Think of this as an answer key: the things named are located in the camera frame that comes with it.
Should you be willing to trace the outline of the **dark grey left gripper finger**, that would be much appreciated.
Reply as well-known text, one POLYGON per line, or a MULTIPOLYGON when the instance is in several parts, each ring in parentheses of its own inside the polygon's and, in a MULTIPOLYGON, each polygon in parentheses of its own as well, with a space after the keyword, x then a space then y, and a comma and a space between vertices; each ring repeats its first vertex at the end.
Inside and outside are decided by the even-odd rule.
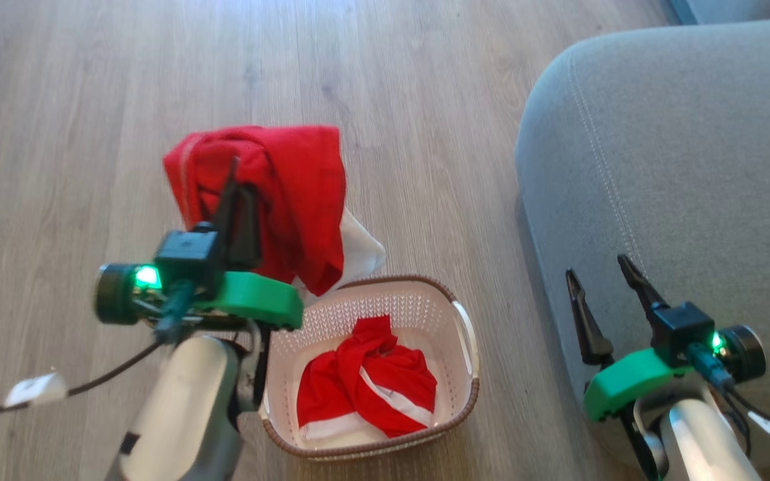
POLYGON ((233 267, 233 260, 230 255, 231 232, 233 227, 233 211, 236 207, 236 171, 239 166, 239 157, 231 158, 229 172, 224 180, 222 194, 219 197, 216 212, 212 218, 212 223, 217 232, 217 241, 222 262, 223 270, 230 270, 233 267))
POLYGON ((251 184, 233 188, 232 227, 227 247, 230 271, 253 271, 262 262, 259 203, 257 190, 251 184))

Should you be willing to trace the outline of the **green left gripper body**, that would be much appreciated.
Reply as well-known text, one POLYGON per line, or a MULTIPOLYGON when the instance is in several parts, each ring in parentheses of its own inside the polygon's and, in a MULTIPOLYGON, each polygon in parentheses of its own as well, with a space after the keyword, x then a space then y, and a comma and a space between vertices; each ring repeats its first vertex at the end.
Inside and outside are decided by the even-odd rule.
MULTIPOLYGON (((107 264, 100 268, 95 313, 105 325, 158 327, 170 293, 162 289, 159 270, 149 264, 107 264)), ((272 331, 297 331, 303 302, 293 286, 253 272, 227 271, 214 299, 193 298, 175 325, 193 331, 241 331, 247 320, 272 331)))

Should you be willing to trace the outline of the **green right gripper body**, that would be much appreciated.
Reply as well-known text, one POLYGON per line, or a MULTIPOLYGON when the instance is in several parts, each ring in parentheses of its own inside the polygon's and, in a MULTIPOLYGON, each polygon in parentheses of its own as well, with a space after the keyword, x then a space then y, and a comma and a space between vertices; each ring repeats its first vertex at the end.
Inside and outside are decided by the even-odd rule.
MULTIPOLYGON (((746 325, 719 329, 710 347, 735 379, 735 386, 762 377, 767 371, 760 338, 746 325)), ((686 354, 684 359, 685 365, 672 369, 659 359, 653 348, 648 348, 628 354, 602 369, 590 381, 584 394, 588 417, 593 422, 602 422, 623 411, 630 403, 666 386, 672 379, 696 372, 686 354)))

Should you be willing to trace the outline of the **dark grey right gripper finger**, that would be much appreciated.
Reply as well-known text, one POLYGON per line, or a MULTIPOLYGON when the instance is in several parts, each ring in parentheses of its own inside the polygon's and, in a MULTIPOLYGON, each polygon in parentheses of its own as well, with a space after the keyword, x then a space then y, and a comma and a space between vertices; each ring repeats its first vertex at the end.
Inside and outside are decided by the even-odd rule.
POLYGON ((650 281, 639 271, 628 255, 618 255, 618 266, 629 288, 636 293, 644 314, 650 323, 659 323, 657 310, 667 309, 665 299, 653 287, 650 281))
POLYGON ((565 272, 565 280, 582 362, 586 365, 608 367, 614 363, 614 348, 611 341, 602 335, 590 311, 586 290, 574 270, 565 272))

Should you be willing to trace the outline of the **plain red white garment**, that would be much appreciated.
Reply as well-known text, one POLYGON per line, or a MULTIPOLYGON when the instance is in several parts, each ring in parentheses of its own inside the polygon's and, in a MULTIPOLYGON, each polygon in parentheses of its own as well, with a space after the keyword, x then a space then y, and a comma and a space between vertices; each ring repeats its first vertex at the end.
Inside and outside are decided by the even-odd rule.
POLYGON ((385 248, 346 208, 339 128, 228 127, 186 135, 162 159, 186 227, 216 218, 228 176, 257 193, 257 273, 296 287, 306 305, 370 276, 385 248))

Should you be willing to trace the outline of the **red white numbered jersey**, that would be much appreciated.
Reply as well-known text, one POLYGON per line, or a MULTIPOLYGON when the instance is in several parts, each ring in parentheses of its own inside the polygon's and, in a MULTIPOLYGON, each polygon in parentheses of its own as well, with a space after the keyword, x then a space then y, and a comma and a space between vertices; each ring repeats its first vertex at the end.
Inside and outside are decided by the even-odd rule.
POLYGON ((364 317, 303 369, 297 425, 308 441, 363 428, 387 438, 421 432, 433 424, 437 386, 422 351, 400 344, 391 317, 364 317))

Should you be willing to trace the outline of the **white laundry basket brown rim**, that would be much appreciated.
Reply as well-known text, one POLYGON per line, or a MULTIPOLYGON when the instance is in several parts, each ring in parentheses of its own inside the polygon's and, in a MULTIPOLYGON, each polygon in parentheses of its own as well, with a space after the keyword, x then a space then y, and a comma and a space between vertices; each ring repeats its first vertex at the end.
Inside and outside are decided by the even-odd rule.
POLYGON ((479 344, 469 314, 443 284, 422 276, 370 278, 346 284, 305 309, 303 327, 275 333, 270 344, 263 429, 281 450, 312 462, 382 456, 427 444, 462 424, 479 398, 479 344), (402 346, 424 354, 436 378, 430 429, 389 439, 373 428, 308 441, 297 425, 296 401, 305 366, 338 347, 358 319, 388 315, 402 346))

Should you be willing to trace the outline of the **grey fabric sofa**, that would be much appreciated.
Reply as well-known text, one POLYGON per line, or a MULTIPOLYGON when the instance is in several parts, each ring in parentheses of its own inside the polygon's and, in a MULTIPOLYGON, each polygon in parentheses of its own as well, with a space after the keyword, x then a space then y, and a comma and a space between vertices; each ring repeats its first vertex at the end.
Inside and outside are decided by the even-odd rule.
POLYGON ((569 47, 529 94, 515 166, 572 401, 595 369, 581 359, 565 272, 620 358, 651 336, 618 268, 628 255, 669 304, 754 329, 767 372, 739 389, 770 413, 770 20, 569 47))

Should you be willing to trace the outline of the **dark blue-grey furniture edge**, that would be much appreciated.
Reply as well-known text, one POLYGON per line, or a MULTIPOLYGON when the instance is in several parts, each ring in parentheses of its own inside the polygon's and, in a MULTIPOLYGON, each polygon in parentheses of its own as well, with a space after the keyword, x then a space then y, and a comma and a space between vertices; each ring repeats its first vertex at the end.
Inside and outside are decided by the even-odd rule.
POLYGON ((770 19, 770 0, 666 0, 683 25, 742 23, 770 19))

